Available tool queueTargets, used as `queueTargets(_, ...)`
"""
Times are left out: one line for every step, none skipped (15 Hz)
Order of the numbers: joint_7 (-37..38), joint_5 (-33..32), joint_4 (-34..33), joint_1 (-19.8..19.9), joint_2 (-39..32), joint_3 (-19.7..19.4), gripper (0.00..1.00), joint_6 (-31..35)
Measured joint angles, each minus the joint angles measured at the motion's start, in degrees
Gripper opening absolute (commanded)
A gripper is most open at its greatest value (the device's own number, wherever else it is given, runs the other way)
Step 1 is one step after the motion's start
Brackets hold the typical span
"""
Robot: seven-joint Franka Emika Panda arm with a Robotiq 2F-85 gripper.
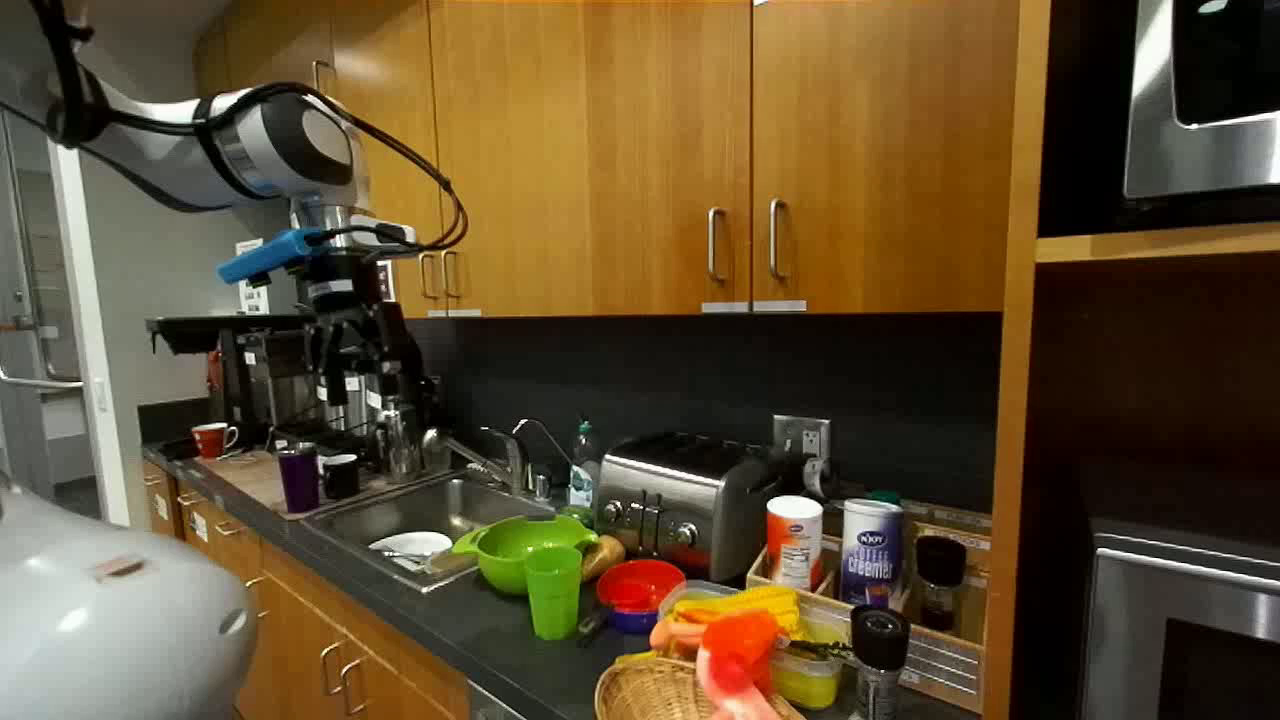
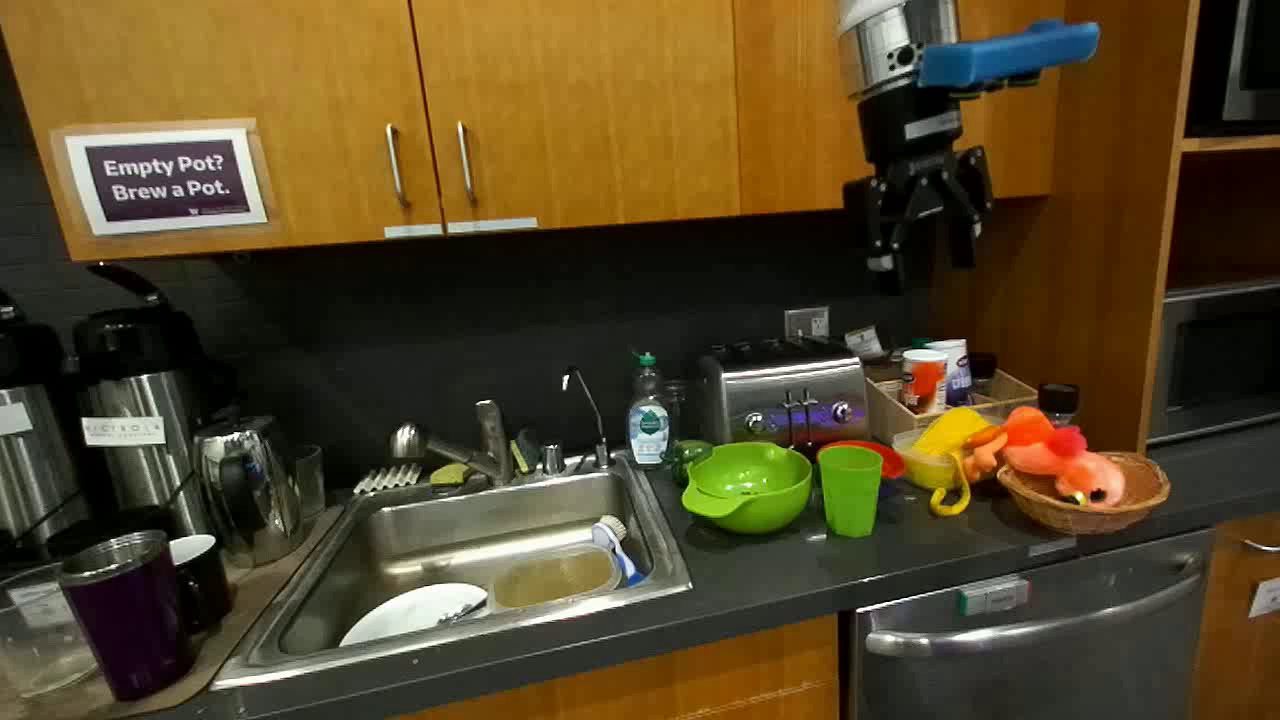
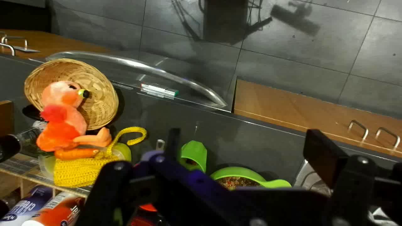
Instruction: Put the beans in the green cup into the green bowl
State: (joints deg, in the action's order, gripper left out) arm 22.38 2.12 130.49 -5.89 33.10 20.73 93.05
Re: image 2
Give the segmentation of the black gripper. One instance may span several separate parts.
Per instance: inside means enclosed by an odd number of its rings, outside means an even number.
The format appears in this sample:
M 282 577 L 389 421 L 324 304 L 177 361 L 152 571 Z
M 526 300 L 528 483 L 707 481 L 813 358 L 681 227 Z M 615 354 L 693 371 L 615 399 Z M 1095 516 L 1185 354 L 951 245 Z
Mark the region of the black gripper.
M 951 152 L 962 104 L 942 90 L 882 90 L 856 114 L 876 177 L 845 185 L 845 213 L 864 237 L 869 282 L 882 293 L 904 293 L 911 226 L 942 216 L 951 254 L 977 254 L 992 213 L 989 152 Z

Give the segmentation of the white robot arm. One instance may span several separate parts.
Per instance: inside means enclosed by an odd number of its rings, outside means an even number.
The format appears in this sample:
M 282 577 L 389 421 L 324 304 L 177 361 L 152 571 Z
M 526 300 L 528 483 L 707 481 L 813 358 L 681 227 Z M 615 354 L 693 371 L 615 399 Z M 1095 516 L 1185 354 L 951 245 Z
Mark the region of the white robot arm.
M 989 152 L 958 149 L 962 95 L 926 90 L 926 47 L 958 35 L 951 0 L 840 0 L 849 95 L 874 173 L 845 185 L 869 282 L 904 293 L 929 239 L 974 267 L 992 213 Z

